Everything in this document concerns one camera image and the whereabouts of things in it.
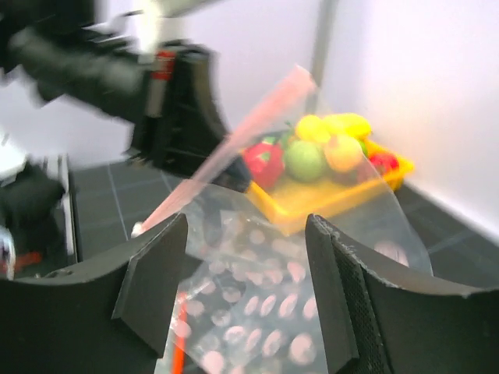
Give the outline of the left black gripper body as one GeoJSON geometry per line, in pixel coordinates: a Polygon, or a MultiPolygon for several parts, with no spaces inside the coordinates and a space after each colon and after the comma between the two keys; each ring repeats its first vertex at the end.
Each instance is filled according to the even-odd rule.
{"type": "Polygon", "coordinates": [[[211,92],[211,51],[187,41],[163,44],[150,73],[145,113],[128,153],[180,178],[190,178],[228,130],[211,92]]]}

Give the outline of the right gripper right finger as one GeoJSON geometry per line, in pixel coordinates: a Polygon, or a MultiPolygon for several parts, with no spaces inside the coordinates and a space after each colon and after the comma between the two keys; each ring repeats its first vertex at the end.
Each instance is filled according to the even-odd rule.
{"type": "Polygon", "coordinates": [[[306,251],[329,373],[497,372],[497,290],[410,269],[316,214],[306,251]]]}

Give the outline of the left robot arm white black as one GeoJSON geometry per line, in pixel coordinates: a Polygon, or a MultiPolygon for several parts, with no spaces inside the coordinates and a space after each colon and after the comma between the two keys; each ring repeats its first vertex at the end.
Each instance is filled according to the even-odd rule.
{"type": "Polygon", "coordinates": [[[250,173],[211,94],[208,49],[181,37],[163,41],[165,20],[201,1],[145,1],[139,9],[147,48],[133,52],[117,27],[96,27],[94,1],[4,1],[1,67],[20,67],[43,102],[66,95],[133,126],[126,156],[134,163],[237,192],[250,173]]]}

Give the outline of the pink polka dot zip bag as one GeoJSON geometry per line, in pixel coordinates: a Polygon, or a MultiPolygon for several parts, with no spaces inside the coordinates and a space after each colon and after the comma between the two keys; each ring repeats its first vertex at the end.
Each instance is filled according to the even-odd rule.
{"type": "MultiPolygon", "coordinates": [[[[242,152],[264,137],[279,138],[285,153],[292,142],[301,140],[295,135],[301,117],[323,119],[333,114],[324,107],[308,108],[318,95],[311,75],[294,68],[228,135],[225,145],[236,147],[245,166],[242,152]]],[[[363,141],[369,157],[376,152],[392,153],[370,136],[363,141]]],[[[394,194],[412,164],[392,154],[399,168],[386,175],[376,171],[369,157],[364,156],[349,172],[333,171],[324,157],[323,178],[302,183],[285,170],[275,187],[282,178],[307,185],[328,178],[347,186],[378,180],[379,195],[325,218],[368,248],[414,270],[432,273],[426,248],[394,194]]],[[[253,182],[250,174],[249,187],[253,182]]],[[[171,197],[133,229],[139,235],[169,213],[184,213],[189,222],[187,251],[202,259],[201,267],[180,285],[170,325],[176,347],[166,351],[160,371],[171,365],[173,372],[179,372],[184,354],[208,373],[327,371],[305,228],[293,235],[282,234],[247,199],[247,190],[237,192],[197,178],[181,182],[171,197]]]]}

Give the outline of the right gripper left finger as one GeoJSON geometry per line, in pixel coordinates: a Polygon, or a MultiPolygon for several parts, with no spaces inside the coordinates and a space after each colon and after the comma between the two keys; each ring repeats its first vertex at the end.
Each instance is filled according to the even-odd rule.
{"type": "Polygon", "coordinates": [[[179,213],[42,278],[1,282],[4,373],[152,373],[186,251],[179,213]]]}

